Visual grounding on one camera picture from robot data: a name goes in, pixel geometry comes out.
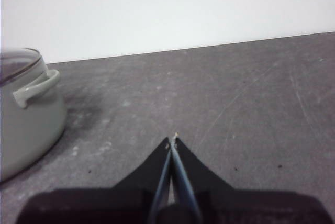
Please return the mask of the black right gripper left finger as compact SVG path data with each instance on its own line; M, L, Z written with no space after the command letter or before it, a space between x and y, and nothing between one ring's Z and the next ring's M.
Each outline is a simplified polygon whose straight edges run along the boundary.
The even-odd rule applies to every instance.
M168 138L144 162L113 189L127 203L126 223L155 223L159 210L168 204L171 175L171 146Z

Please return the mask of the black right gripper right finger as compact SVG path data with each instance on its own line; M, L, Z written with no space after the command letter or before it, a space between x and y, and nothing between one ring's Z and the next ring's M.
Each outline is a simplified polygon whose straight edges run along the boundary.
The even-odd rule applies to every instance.
M216 223L213 198L233 187L210 170L180 139L172 144L172 178L176 202L193 214L196 223Z

